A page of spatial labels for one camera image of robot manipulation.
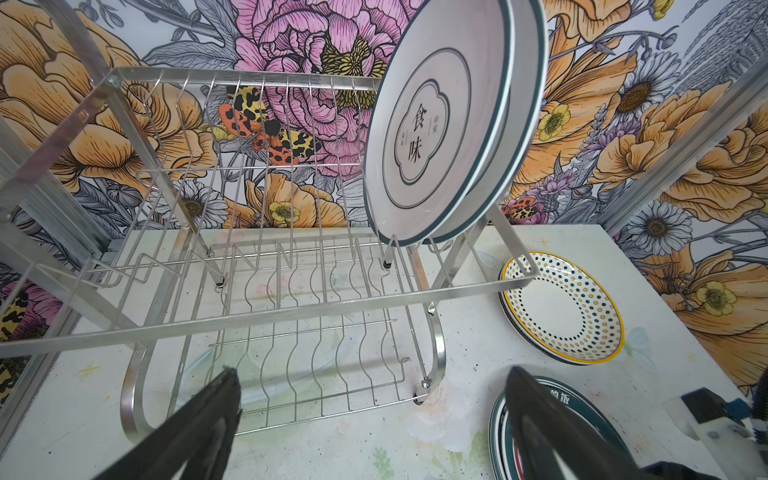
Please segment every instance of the yellow rim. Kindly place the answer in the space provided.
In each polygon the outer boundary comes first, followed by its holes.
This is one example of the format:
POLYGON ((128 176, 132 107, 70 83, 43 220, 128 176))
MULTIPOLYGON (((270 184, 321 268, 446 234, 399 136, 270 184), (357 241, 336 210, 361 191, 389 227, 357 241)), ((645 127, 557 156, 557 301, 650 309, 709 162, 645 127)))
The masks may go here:
MULTIPOLYGON (((544 255, 552 255, 555 258, 559 258, 560 260, 563 260, 564 262, 569 263, 569 264, 575 266, 576 268, 578 268, 584 275, 588 276, 595 283, 595 285, 599 286, 600 289, 603 290, 603 293, 605 294, 605 297, 608 298, 609 302, 611 302, 611 305, 613 306, 614 312, 616 312, 616 316, 619 319, 619 332, 621 333, 621 338, 619 339, 619 345, 616 347, 616 350, 612 354, 610 354, 608 357, 606 357, 604 359, 601 359, 601 360, 583 360, 583 359, 576 359, 576 358, 574 358, 572 356, 566 355, 563 352, 560 352, 559 350, 555 350, 555 349, 551 348, 549 345, 547 345, 546 343, 544 343, 540 338, 538 338, 538 336, 535 333, 533 333, 525 325, 525 322, 523 322, 522 319, 520 319, 520 317, 518 316, 518 313, 515 312, 515 308, 512 306, 512 302, 509 299, 509 290, 505 290, 504 291, 504 301, 507 303, 507 307, 509 307, 509 311, 515 317, 515 320, 517 320, 518 325, 523 327, 523 329, 525 329, 525 331, 528 332, 531 335, 531 338, 536 340, 536 342, 539 345, 543 346, 544 348, 546 348, 550 352, 554 353, 555 355, 560 356, 560 357, 562 357, 564 359, 569 359, 572 362, 584 363, 584 364, 587 364, 587 365, 595 365, 595 364, 598 364, 598 363, 605 363, 605 362, 608 362, 608 361, 612 360, 616 355, 619 354, 621 349, 624 347, 624 320, 621 318, 621 312, 619 312, 619 309, 616 307, 616 303, 614 302, 614 299, 611 298, 611 295, 608 293, 608 291, 605 288, 603 288, 602 284, 600 282, 598 282, 597 280, 595 280, 592 275, 587 273, 586 270, 584 270, 583 268, 578 266, 576 263, 571 262, 570 260, 567 260, 567 259, 565 259, 563 257, 560 257, 559 255, 555 255, 554 253, 542 252, 540 250, 533 250, 533 251, 531 251, 529 253, 543 253, 544 255)), ((504 275, 507 273, 507 268, 509 268, 509 264, 514 262, 514 261, 515 261, 515 259, 511 258, 504 265, 504 268, 502 269, 502 274, 500 276, 502 278, 502 280, 504 280, 504 275)))

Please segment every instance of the stack of plates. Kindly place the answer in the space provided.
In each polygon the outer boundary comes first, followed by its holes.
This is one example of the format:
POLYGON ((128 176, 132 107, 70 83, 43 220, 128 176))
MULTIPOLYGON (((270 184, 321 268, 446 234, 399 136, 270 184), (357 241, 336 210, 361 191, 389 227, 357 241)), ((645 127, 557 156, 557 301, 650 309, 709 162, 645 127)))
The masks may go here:
MULTIPOLYGON (((625 452, 629 458, 632 458, 629 449, 616 429, 589 400, 557 380, 543 376, 535 378, 539 383, 547 387, 553 396, 560 399, 565 406, 591 425, 606 442, 625 452)), ((515 440, 512 438, 511 426, 507 422, 507 414, 507 399, 504 392, 502 392, 493 406, 491 424, 488 429, 488 446, 491 450, 493 471, 497 480, 524 480, 520 454, 515 447, 515 440)))
POLYGON ((502 195, 538 125, 546 54, 538 0, 423 3, 366 141, 366 212, 383 242, 442 242, 502 195))
MULTIPOLYGON (((547 355, 574 365, 613 359, 624 345, 624 322, 592 275, 552 253, 531 252, 541 274, 525 288, 499 293, 512 326, 547 355)), ((514 259, 500 280, 521 276, 514 259)))

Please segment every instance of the dish rack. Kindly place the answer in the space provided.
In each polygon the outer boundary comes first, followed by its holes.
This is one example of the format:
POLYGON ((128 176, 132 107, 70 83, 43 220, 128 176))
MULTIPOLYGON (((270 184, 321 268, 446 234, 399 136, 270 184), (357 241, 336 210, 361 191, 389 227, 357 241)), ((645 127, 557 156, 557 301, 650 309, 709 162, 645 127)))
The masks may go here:
MULTIPOLYGON (((76 17, 67 12, 52 16, 76 48, 89 48, 76 17)), ((151 121, 147 101, 152 92, 172 84, 181 99, 200 86, 206 86, 208 94, 220 86, 234 86, 235 91, 254 86, 261 92, 285 88, 287 101, 325 90, 335 101, 340 93, 352 98, 376 94, 379 79, 185 68, 106 70, 87 61, 84 65, 92 78, 101 80, 3 183, 0 205, 22 202, 85 125, 107 107, 144 164, 136 178, 147 194, 125 238, 114 240, 105 255, 88 258, 79 271, 62 266, 11 223, 8 210, 2 212, 0 260, 22 273, 17 290, 29 279, 64 306, 44 338, 0 343, 0 357, 128 346, 133 353, 120 415, 134 441, 153 429, 144 411, 147 376, 162 378, 168 387, 166 415, 171 415, 225 365, 237 367, 243 385, 238 435, 402 402, 420 404, 445 373, 439 302, 521 288, 538 275, 535 262, 497 207, 454 240, 437 244, 428 238, 410 247, 400 247, 396 238, 382 243, 375 226, 329 228, 318 222, 316 228, 294 228, 291 220, 286 228, 264 228, 264 216, 250 229, 234 228, 236 221, 221 230, 196 226, 172 178, 194 176, 213 182, 234 173, 242 198, 243 177, 267 182, 272 173, 294 178, 300 169, 317 172, 319 166, 309 161, 276 166, 246 161, 242 151, 229 158, 217 151, 214 167, 166 168, 161 160, 164 140, 151 121), (132 88, 137 84, 149 95, 136 96, 132 88), (129 100, 141 107, 131 107, 129 100), (173 211, 178 228, 166 221, 152 230, 150 222, 142 221, 152 218, 160 204, 173 211), (483 267, 474 243, 489 220, 509 256, 525 271, 522 277, 498 280, 498 272, 483 267), (470 256, 483 269, 485 282, 455 283, 458 269, 470 256), (532 268, 526 270, 521 259, 532 268), (83 320, 75 333, 65 334, 61 325, 72 310, 83 320), (153 356, 162 360, 151 364, 153 356)), ((181 115, 178 101, 174 108, 181 115)), ((193 156, 192 147, 187 147, 193 156)), ((360 157, 349 166, 362 167, 363 162, 360 157)), ((340 184, 342 207, 343 188, 340 184)), ((209 206, 202 205, 203 216, 209 206)), ((9 303, 0 306, 3 313, 9 303)))

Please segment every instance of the black chinese character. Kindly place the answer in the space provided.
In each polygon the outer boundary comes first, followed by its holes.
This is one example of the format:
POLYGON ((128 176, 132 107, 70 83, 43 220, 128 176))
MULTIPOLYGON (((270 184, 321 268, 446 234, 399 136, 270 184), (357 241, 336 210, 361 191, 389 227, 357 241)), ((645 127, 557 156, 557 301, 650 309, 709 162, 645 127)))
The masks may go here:
POLYGON ((419 148, 421 147, 422 139, 421 137, 416 137, 416 140, 411 142, 411 149, 408 152, 408 160, 416 163, 416 161, 422 157, 422 155, 419 153, 419 148))
POLYGON ((416 111, 416 119, 413 122, 413 131, 416 131, 417 129, 424 126, 425 113, 427 113, 427 110, 424 108, 424 104, 419 104, 419 109, 416 111))

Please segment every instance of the polka dot pattern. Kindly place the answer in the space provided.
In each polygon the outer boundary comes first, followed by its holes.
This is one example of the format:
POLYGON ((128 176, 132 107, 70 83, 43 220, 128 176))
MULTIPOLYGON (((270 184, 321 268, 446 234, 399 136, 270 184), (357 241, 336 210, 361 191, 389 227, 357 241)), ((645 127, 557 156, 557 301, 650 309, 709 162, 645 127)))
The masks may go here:
MULTIPOLYGON (((531 252, 540 274, 533 281, 546 282, 552 288, 560 288, 573 300, 578 309, 581 326, 574 334, 572 325, 558 328, 557 322, 531 317, 522 292, 507 290, 500 294, 502 306, 512 325, 531 343, 555 358, 579 365, 605 362, 618 354, 623 346, 624 324, 613 300, 594 278, 581 268, 551 253, 531 252)), ((524 267, 530 268, 527 260, 524 267)), ((499 275, 500 280, 522 276, 518 264, 510 260, 499 275)))

